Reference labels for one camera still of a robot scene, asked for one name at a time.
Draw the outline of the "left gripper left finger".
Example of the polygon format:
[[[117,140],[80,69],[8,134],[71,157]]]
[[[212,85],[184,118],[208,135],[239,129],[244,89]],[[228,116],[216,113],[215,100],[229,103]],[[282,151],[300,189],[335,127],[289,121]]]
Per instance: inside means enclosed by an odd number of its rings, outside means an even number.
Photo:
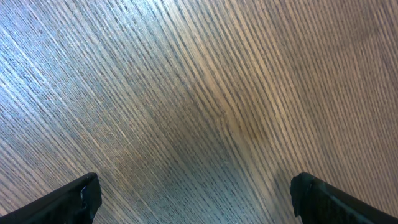
[[[87,173],[1,217],[3,224],[92,224],[102,204],[98,175]]]

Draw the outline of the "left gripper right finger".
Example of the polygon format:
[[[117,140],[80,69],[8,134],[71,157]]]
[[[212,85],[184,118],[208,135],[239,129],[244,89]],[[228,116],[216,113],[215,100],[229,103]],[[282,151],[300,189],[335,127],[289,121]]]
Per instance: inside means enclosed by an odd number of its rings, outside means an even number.
[[[292,178],[290,195],[294,215],[303,224],[397,224],[396,217],[306,172]]]

